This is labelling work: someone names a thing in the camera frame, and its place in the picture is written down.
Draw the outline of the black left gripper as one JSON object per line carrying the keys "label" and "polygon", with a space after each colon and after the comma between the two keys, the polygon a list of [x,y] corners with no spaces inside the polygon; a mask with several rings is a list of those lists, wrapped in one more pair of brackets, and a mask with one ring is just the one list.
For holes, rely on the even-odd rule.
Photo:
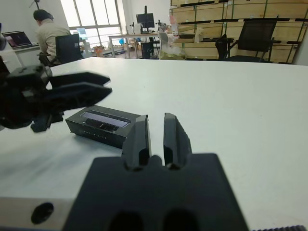
{"label": "black left gripper", "polygon": [[[53,89],[47,91],[47,84]],[[52,72],[11,73],[0,75],[0,125],[19,129],[30,126],[34,133],[44,132],[51,124],[63,121],[62,111],[89,107],[102,101],[112,89],[103,86],[110,78],[91,72],[52,76]]]}

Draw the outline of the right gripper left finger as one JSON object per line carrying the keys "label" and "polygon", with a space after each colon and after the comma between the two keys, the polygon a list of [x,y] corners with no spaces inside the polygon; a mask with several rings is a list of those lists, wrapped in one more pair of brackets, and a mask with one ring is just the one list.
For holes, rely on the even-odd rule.
{"label": "right gripper left finger", "polygon": [[140,170],[147,166],[152,155],[147,115],[136,118],[122,147],[122,158],[128,170]]}

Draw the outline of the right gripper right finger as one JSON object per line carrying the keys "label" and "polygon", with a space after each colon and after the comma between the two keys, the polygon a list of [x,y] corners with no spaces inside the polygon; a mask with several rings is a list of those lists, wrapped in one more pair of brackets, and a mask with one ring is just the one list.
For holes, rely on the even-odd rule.
{"label": "right gripper right finger", "polygon": [[190,139],[172,113],[165,113],[163,148],[164,161],[168,168],[183,168],[192,154]]}

